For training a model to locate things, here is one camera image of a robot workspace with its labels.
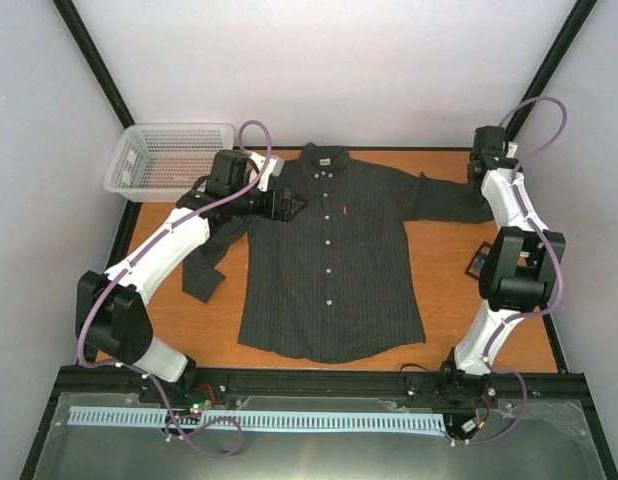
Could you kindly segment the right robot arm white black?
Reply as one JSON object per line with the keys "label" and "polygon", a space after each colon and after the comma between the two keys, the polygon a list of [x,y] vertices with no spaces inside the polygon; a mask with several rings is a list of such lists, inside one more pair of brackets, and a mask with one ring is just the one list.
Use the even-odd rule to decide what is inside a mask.
{"label": "right robot arm white black", "polygon": [[486,393],[488,375],[500,349],[526,317],[561,298],[560,261],[566,247],[535,211],[520,162],[502,126],[475,130],[467,178],[486,202],[498,233],[478,274],[482,303],[464,339],[441,365],[438,396],[464,406]]}

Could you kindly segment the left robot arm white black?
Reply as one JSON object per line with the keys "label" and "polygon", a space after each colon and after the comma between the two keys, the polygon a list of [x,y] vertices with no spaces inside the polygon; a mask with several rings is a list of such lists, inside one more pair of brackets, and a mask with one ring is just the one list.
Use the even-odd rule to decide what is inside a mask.
{"label": "left robot arm white black", "polygon": [[289,222],[307,205],[304,197],[279,186],[285,162],[278,156],[221,150],[211,170],[175,203],[163,224],[135,251],[103,273],[86,272],[78,281],[76,336],[78,362],[94,362],[86,348],[111,363],[162,380],[175,402],[197,390],[195,361],[154,332],[147,306],[161,283],[196,248],[238,216]]}

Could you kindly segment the dark grey pinstriped shirt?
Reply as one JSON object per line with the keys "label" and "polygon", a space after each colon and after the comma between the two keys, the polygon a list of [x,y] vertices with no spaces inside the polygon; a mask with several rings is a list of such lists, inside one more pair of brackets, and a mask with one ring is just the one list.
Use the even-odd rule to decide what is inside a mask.
{"label": "dark grey pinstriped shirt", "polygon": [[279,179],[307,207],[289,222],[231,220],[183,261],[183,291],[210,300],[218,263],[246,237],[240,344],[338,364],[424,342],[405,223],[481,224],[490,207],[463,184],[356,160],[342,146],[306,145]]}

